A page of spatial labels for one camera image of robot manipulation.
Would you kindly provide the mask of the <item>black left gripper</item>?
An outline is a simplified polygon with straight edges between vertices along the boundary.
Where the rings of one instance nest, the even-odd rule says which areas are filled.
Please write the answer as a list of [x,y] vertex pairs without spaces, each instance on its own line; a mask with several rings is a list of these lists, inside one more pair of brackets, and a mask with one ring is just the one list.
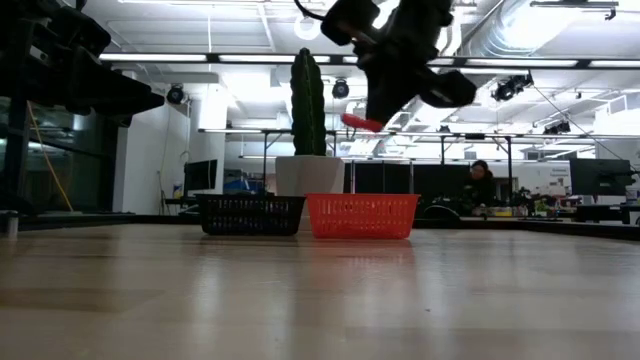
[[1,95],[129,127],[135,112],[161,107],[165,98],[100,59],[111,35],[86,5],[1,2]]

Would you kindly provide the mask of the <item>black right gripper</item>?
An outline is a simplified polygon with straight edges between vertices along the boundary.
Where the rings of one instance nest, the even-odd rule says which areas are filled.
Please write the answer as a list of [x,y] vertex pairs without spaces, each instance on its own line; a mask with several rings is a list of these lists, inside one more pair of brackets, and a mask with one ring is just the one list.
[[473,102],[477,87],[460,71],[428,67],[440,54],[441,30],[453,23],[451,0],[400,0],[377,27],[380,14],[370,0],[339,0],[321,24],[332,42],[353,46],[357,66],[367,74],[368,120],[387,124],[416,96],[436,108]]

